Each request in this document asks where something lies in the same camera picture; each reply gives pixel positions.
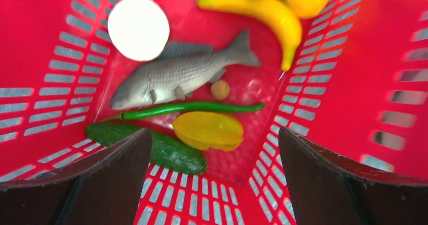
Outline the yellow toy starfruit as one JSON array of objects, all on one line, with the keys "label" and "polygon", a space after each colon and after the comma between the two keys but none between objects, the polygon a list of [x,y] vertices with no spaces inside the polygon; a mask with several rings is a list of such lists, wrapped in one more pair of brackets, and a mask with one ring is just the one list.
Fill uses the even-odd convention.
[{"label": "yellow toy starfruit", "polygon": [[220,112],[186,112],[172,122],[172,127],[183,143],[201,151],[210,148],[232,151],[244,140],[242,123],[234,116]]}]

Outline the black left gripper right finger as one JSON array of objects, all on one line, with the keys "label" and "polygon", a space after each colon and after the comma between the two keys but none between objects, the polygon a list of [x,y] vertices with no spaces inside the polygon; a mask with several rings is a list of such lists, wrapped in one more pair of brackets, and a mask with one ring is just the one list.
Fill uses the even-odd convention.
[{"label": "black left gripper right finger", "polygon": [[298,224],[427,224],[427,180],[359,163],[289,128],[279,150]]}]

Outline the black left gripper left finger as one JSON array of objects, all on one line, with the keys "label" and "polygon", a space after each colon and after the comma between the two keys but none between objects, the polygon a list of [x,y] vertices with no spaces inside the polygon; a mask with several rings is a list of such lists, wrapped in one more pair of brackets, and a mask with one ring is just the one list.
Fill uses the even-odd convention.
[{"label": "black left gripper left finger", "polygon": [[152,149],[143,128],[29,180],[1,183],[1,224],[133,224]]}]

